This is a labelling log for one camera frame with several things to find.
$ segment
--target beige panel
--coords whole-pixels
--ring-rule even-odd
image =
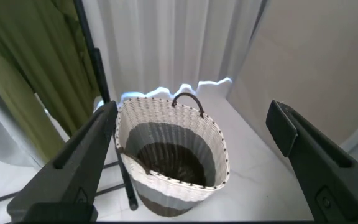
[[[265,126],[272,99],[335,143],[358,128],[358,1],[271,1],[229,102],[279,153]]]

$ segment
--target green curtain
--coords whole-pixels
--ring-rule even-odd
[[[0,94],[45,160],[63,140],[34,96],[71,136],[99,96],[72,0],[0,0]]]

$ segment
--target basket handle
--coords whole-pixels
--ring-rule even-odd
[[[181,96],[190,96],[192,97],[193,100],[196,101],[197,105],[198,105],[198,108],[200,109],[200,117],[204,118],[204,109],[203,109],[203,106],[201,105],[200,101],[197,99],[197,97],[191,93],[179,93],[177,94],[177,96],[174,97],[173,101],[172,101],[172,106],[175,107],[178,102],[178,98],[181,97]]]
[[[147,166],[145,166],[144,163],[142,161],[140,161],[140,159],[138,159],[138,158],[134,157],[132,154],[129,154],[128,152],[126,152],[123,147],[118,148],[117,152],[128,157],[130,160],[133,160],[137,164],[139,164],[143,168],[143,170],[146,172],[146,174],[150,175],[151,169],[149,169]]]

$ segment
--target wicker basket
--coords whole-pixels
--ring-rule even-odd
[[[187,95],[200,110],[178,105]],[[229,179],[223,134],[197,98],[134,98],[119,108],[116,147],[144,205],[173,217],[202,202]]]

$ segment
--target tile floor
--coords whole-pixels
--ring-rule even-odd
[[[223,220],[312,220],[310,210],[294,175],[263,143],[219,91],[199,86],[197,95],[204,110],[219,124],[227,142],[231,176],[227,185],[189,212],[174,218],[160,217],[140,200],[136,211],[129,209],[124,189],[96,197],[98,220],[125,221],[223,221]],[[156,97],[169,98],[161,93]],[[180,103],[196,106],[191,98]],[[116,161],[109,149],[106,163]],[[20,190],[34,176],[29,167],[0,162],[0,196]],[[122,183],[118,166],[103,170],[99,190]],[[9,200],[0,202],[0,223],[10,221]]]

